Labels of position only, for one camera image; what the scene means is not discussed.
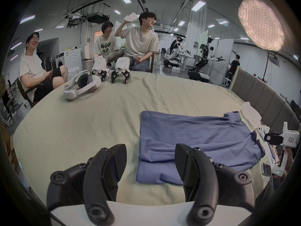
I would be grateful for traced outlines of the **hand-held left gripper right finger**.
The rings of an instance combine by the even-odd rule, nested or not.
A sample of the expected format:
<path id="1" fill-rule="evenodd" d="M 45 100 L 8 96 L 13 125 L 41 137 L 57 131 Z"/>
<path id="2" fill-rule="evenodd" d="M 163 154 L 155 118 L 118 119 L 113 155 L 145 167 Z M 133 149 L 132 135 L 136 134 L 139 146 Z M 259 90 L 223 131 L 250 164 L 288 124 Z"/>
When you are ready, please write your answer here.
<path id="1" fill-rule="evenodd" d="M 175 147 L 175 165 L 185 201 L 194 202 L 186 217 L 189 226 L 208 225 L 218 205 L 255 211 L 254 188 L 246 171 L 214 163 L 199 147 L 179 143 Z"/>

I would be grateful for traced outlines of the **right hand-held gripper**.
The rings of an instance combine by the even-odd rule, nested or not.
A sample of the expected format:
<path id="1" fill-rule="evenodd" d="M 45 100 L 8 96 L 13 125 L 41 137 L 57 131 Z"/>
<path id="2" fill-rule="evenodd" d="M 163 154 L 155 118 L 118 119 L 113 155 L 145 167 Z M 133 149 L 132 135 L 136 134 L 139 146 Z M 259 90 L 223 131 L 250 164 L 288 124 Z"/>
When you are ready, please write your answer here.
<path id="1" fill-rule="evenodd" d="M 266 133 L 264 140 L 269 145 L 281 145 L 283 149 L 282 158 L 280 164 L 275 164 L 272 168 L 272 174 L 277 176 L 283 176 L 285 167 L 288 161 L 289 153 L 286 148 L 296 148 L 300 141 L 300 134 L 296 130 L 288 130 L 288 123 L 284 122 L 282 133 L 270 132 Z"/>

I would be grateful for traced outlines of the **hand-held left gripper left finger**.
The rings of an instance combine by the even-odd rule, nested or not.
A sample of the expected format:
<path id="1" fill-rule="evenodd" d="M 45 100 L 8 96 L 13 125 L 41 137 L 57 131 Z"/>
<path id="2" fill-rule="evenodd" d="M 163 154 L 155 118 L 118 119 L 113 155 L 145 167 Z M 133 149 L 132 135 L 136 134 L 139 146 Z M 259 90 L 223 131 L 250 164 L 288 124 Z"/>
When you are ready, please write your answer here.
<path id="1" fill-rule="evenodd" d="M 84 204 L 94 225 L 111 226 L 115 217 L 107 201 L 116 202 L 118 182 L 126 163 L 126 145 L 117 144 L 101 148 L 87 163 L 53 172 L 47 190 L 47 209 Z"/>

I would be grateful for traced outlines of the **person's right hand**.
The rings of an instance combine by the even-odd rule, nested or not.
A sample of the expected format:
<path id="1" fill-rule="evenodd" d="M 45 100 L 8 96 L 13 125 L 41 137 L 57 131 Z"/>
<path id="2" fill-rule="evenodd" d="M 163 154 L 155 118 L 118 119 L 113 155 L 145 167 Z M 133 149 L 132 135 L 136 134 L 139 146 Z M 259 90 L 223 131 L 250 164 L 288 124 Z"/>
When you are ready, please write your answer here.
<path id="1" fill-rule="evenodd" d="M 282 177 L 278 176 L 278 175 L 274 175 L 273 178 L 274 179 L 280 179 L 280 180 L 284 180 L 288 174 L 288 172 L 290 171 L 293 163 L 294 163 L 294 159 L 293 159 L 293 154 L 292 154 L 292 149 L 287 147 L 285 148 L 285 150 L 288 152 L 288 159 L 287 159 L 287 163 L 286 163 L 286 167 L 285 167 L 285 171 L 282 175 Z"/>

